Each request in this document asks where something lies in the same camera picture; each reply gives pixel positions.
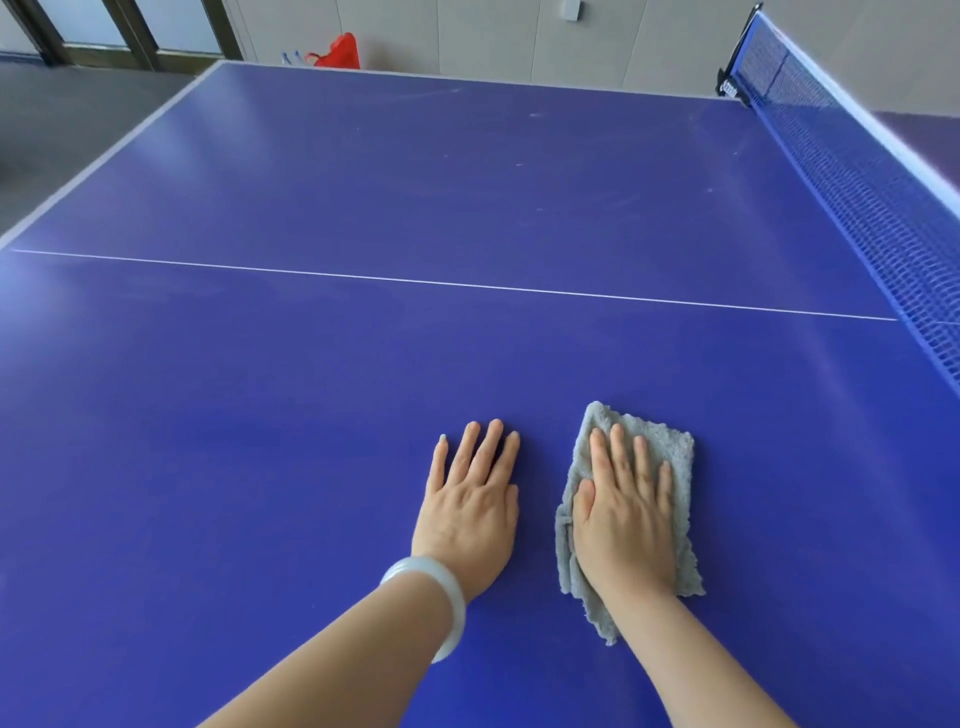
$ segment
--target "hand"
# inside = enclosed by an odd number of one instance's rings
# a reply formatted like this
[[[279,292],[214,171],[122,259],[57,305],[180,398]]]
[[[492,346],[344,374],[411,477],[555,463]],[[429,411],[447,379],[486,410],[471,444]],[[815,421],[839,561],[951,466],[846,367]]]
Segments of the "hand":
[[[520,436],[510,433],[494,463],[503,423],[490,423],[473,455],[479,434],[479,423],[467,425],[445,484],[447,441],[441,435],[411,548],[412,556],[429,556],[450,569],[467,603],[485,592],[510,561],[519,516],[518,490],[510,476]]]
[[[593,480],[583,480],[573,499],[573,544],[590,585],[604,601],[611,590],[673,595],[673,475],[660,465],[655,483],[647,442],[634,438],[636,473],[627,458],[622,425],[611,429],[611,459],[603,430],[590,433]]]

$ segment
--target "forearm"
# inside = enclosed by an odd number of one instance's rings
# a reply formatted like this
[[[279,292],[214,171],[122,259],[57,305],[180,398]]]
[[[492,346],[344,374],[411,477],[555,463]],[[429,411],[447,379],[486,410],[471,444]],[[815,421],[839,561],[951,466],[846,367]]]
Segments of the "forearm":
[[[795,728],[675,596],[623,590],[608,606],[674,728]]]
[[[430,576],[407,571],[358,602],[203,728],[397,725],[452,625]]]

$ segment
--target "net post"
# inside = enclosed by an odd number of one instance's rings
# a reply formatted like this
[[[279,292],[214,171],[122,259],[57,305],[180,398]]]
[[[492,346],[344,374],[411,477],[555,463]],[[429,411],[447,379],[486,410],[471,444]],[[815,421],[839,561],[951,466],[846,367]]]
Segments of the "net post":
[[[736,57],[740,55],[740,49],[743,48],[743,43],[747,39],[747,31],[750,30],[750,24],[754,22],[754,17],[761,10],[763,10],[763,3],[757,3],[750,10],[750,14],[747,16],[747,22],[744,23],[743,30],[740,32],[740,38],[736,42],[736,45],[733,46],[733,52],[730,55],[730,60],[727,61],[726,68],[717,69],[717,85],[714,87],[717,96],[739,99],[740,103],[747,108],[750,106],[750,97],[744,93],[743,89],[740,88],[739,84],[733,78],[733,67],[736,65]]]

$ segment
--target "white bangle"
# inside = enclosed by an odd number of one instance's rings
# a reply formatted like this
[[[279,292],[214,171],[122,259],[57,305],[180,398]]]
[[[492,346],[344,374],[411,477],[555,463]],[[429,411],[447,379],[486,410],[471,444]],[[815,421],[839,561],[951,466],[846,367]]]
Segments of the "white bangle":
[[[453,575],[450,569],[436,559],[427,556],[408,556],[405,559],[400,559],[387,569],[387,573],[380,579],[380,583],[390,581],[397,574],[405,571],[419,571],[433,577],[434,581],[444,588],[447,597],[450,599],[450,606],[453,608],[453,627],[433,658],[433,662],[438,663],[454,650],[460,643],[460,638],[464,636],[464,627],[467,625],[467,602],[464,599],[464,592],[460,588],[457,577]]]

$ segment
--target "wall switch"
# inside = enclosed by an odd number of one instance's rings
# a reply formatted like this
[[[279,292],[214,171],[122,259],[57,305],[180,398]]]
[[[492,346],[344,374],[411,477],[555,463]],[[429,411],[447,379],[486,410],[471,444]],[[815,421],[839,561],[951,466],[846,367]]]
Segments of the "wall switch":
[[[569,20],[571,23],[580,19],[580,0],[562,0],[560,6],[560,17]]]

